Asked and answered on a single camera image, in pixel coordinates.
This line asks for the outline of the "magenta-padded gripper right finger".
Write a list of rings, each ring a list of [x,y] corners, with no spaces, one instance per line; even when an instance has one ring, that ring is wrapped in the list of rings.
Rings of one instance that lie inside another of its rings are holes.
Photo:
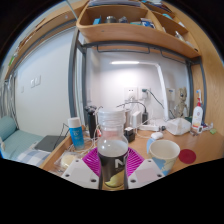
[[[164,177],[152,159],[144,159],[134,149],[128,149],[126,189],[140,188]]]

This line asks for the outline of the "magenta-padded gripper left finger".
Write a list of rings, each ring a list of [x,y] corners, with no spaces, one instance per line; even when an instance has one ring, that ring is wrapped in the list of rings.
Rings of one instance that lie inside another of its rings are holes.
[[[82,159],[75,159],[62,175],[62,178],[84,188],[98,189],[100,161],[94,148]]]

